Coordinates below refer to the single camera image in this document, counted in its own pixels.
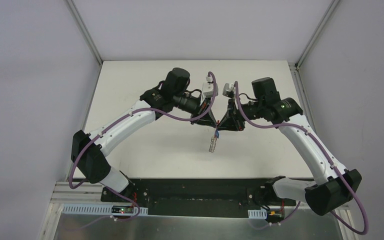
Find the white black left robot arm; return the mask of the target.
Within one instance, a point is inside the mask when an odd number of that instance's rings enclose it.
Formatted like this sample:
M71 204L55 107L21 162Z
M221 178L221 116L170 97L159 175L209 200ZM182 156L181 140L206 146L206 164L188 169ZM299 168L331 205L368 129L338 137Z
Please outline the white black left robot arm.
M133 195L129 178L111 166L106 157L134 132L162 116L192 124L210 116L218 95L215 75L208 72L198 97L188 90L190 81L187 70L175 67L118 118L89 133L77 131L72 138L70 157L73 165L68 177L70 188L80 186L73 184L74 173L79 170L84 175L81 183L99 183L112 189L114 197L120 202L129 201Z

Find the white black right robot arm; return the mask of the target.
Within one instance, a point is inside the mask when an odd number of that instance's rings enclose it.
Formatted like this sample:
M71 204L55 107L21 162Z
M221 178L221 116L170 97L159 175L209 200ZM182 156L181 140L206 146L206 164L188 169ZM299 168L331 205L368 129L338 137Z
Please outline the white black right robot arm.
M310 126L298 103L291 97L282 99L275 81L264 77L251 83L254 98L241 103L235 84L225 84L223 95L228 108L220 121L220 130L242 131L245 123L257 119L271 122L295 147L308 166L312 181L278 176L268 182L264 200L276 205L283 199L301 201L319 216L324 216L354 198L362 176L349 169L326 148Z

